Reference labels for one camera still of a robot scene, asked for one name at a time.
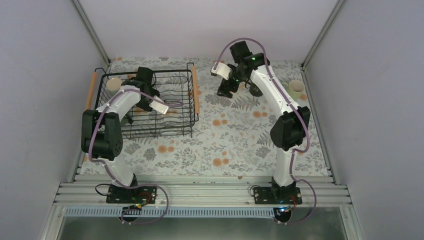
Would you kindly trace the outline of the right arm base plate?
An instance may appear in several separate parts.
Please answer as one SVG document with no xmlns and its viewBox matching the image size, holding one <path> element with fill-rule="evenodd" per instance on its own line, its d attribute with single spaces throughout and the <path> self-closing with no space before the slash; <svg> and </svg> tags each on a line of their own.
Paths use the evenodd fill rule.
<svg viewBox="0 0 424 240">
<path fill-rule="evenodd" d="M 293 184 L 283 187 L 254 185 L 250 191 L 256 205 L 301 205 L 303 203 L 300 188 Z"/>
</svg>

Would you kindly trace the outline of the black matte mug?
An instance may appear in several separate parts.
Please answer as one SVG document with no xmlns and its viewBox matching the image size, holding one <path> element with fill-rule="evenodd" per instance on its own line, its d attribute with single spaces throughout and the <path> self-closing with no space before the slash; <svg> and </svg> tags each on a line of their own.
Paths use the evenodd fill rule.
<svg viewBox="0 0 424 240">
<path fill-rule="evenodd" d="M 261 97 L 261 96 L 263 96 L 262 91 L 261 91 L 261 90 L 259 89 L 259 87 L 258 87 L 256 84 L 254 84 L 254 83 L 252 83 L 248 89 L 249 89 L 249 93 L 250 93 L 252 96 L 254 96 L 254 97 Z"/>
</svg>

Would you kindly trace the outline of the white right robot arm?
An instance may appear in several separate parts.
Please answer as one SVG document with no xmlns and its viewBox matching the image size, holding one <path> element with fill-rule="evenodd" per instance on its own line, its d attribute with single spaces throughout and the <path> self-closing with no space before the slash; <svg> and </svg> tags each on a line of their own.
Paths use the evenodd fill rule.
<svg viewBox="0 0 424 240">
<path fill-rule="evenodd" d="M 251 89 L 258 89 L 257 96 L 264 96 L 275 111 L 276 122 L 270 130 L 270 138 L 277 150 L 276 168 L 271 178 L 271 186 L 260 188 L 254 194 L 257 204 L 301 203 L 300 189 L 293 175 L 295 153 L 306 141 L 310 147 L 308 124 L 311 111 L 300 106 L 285 90 L 275 75 L 266 51 L 253 54 L 247 45 L 248 37 L 232 40 L 225 46 L 229 49 L 234 64 L 224 64 L 217 60 L 211 68 L 212 76 L 221 76 L 217 95 L 232 98 L 241 83 L 250 83 Z"/>
</svg>

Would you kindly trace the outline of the light green mug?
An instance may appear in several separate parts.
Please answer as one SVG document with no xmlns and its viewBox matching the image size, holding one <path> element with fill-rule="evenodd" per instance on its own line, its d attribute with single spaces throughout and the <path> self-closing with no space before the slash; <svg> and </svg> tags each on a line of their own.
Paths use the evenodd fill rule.
<svg viewBox="0 0 424 240">
<path fill-rule="evenodd" d="M 305 84 L 298 79 L 293 79 L 288 82 L 283 82 L 282 84 L 284 85 L 285 91 L 295 101 L 300 98 L 300 96 L 303 94 L 306 88 Z"/>
</svg>

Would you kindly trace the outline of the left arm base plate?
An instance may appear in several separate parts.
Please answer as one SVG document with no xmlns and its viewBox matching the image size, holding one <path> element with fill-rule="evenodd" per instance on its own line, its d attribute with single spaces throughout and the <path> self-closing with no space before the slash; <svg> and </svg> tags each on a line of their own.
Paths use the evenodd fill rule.
<svg viewBox="0 0 424 240">
<path fill-rule="evenodd" d="M 158 189 L 155 186 L 127 189 L 112 185 L 108 189 L 105 201 L 108 204 L 154 204 L 156 201 L 157 190 Z"/>
</svg>

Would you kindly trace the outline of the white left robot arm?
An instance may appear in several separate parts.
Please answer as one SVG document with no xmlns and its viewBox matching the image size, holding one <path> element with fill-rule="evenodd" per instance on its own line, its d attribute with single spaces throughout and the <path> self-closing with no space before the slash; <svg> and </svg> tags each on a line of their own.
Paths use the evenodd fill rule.
<svg viewBox="0 0 424 240">
<path fill-rule="evenodd" d="M 81 149 L 92 163 L 101 164 L 112 178 L 112 185 L 119 196 L 131 203 L 139 197 L 137 178 L 124 161 L 117 157 L 123 149 L 121 121 L 127 113 L 138 106 L 151 111 L 150 104 L 159 97 L 153 85 L 154 72 L 139 67 L 135 76 L 122 80 L 111 78 L 106 89 L 112 97 L 96 109 L 87 109 L 82 114 Z"/>
</svg>

